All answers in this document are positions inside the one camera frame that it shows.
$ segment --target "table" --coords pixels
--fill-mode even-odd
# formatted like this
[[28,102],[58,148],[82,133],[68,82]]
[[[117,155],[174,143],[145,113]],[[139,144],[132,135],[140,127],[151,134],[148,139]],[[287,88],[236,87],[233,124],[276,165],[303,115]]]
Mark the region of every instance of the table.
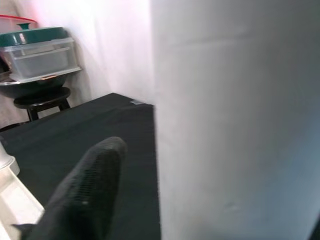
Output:
[[154,109],[112,93],[0,133],[20,180],[45,205],[55,187],[101,140],[128,145],[108,240],[160,240]]

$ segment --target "stool leg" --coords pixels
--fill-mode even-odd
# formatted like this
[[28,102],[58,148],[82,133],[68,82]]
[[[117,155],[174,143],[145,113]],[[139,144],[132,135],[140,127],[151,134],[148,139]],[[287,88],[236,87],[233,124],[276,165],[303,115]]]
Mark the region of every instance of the stool leg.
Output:
[[35,109],[27,109],[26,111],[28,112],[28,117],[29,117],[30,122],[39,119],[37,110],[35,110]]
[[59,109],[60,111],[63,111],[63,110],[66,110],[66,109],[69,109],[70,108],[70,105],[68,103],[68,100],[64,100],[62,101],[60,104],[59,104]]

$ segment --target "white base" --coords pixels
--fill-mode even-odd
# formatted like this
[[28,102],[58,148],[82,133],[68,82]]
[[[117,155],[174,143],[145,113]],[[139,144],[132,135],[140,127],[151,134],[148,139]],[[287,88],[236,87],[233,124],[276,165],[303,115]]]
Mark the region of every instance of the white base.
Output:
[[35,224],[44,211],[11,170],[16,164],[0,169],[0,240],[19,240],[20,232],[12,224]]

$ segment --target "black stool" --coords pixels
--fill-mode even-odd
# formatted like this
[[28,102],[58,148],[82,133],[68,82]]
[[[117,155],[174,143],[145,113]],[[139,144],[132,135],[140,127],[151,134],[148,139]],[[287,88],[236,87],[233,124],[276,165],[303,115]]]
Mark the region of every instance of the black stool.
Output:
[[17,98],[13,101],[18,109],[26,109],[30,122],[38,120],[38,112],[59,107],[60,111],[70,108],[67,97],[70,96],[70,89],[60,87],[41,95],[31,95]]

